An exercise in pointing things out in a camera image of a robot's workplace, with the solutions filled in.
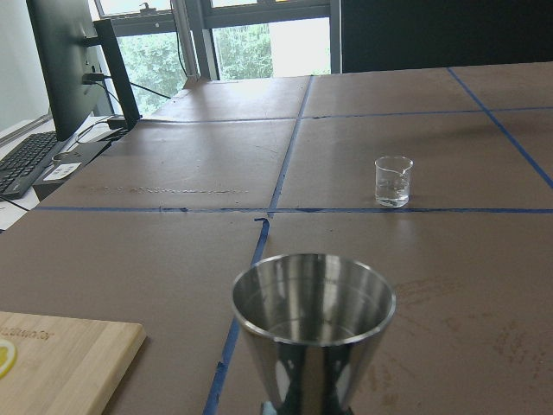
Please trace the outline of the steel jigger measuring cup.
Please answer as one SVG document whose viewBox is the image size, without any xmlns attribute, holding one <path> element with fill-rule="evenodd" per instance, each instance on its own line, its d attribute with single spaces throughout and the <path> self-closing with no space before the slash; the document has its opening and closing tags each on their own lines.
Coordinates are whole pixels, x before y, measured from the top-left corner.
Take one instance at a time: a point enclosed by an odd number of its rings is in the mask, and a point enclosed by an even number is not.
<svg viewBox="0 0 553 415">
<path fill-rule="evenodd" d="M 257 262 L 232 308 L 276 414 L 349 414 L 397 307 L 377 271 L 333 254 Z"/>
</svg>

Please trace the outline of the black keyboard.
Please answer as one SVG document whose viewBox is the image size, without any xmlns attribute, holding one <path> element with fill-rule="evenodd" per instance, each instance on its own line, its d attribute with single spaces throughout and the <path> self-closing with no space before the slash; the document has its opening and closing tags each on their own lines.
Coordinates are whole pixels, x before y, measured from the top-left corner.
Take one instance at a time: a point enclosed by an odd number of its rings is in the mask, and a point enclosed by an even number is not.
<svg viewBox="0 0 553 415">
<path fill-rule="evenodd" d="M 23 197 L 64 146 L 54 131 L 26 137 L 1 160 L 1 196 Z"/>
</svg>

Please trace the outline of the clear glass beaker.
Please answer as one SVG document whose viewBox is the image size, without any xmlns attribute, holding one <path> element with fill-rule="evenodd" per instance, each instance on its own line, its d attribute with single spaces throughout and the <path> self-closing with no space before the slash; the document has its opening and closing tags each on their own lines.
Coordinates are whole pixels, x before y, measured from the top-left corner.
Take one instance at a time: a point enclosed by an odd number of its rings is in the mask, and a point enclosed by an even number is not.
<svg viewBox="0 0 553 415">
<path fill-rule="evenodd" d="M 406 156 L 382 156 L 375 161 L 375 200 L 388 208 L 401 208 L 410 200 L 413 161 Z"/>
</svg>

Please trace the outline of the black computer monitor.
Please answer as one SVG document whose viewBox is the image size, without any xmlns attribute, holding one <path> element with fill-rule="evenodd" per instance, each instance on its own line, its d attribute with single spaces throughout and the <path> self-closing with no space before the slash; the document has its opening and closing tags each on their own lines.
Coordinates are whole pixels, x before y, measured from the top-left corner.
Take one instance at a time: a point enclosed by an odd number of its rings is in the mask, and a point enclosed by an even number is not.
<svg viewBox="0 0 553 415">
<path fill-rule="evenodd" d="M 140 119 L 110 19 L 94 21 L 86 1 L 27 1 L 57 140 L 67 141 L 99 102 L 108 73 L 125 120 Z"/>
</svg>

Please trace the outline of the bamboo cutting board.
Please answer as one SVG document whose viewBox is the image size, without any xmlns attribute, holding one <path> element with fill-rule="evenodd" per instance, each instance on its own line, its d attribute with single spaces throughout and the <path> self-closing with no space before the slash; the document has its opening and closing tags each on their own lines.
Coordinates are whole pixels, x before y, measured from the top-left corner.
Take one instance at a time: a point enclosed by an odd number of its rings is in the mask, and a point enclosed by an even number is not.
<svg viewBox="0 0 553 415">
<path fill-rule="evenodd" d="M 2 312 L 17 359 L 1 378 L 1 412 L 102 413 L 145 337 L 139 323 Z"/>
</svg>

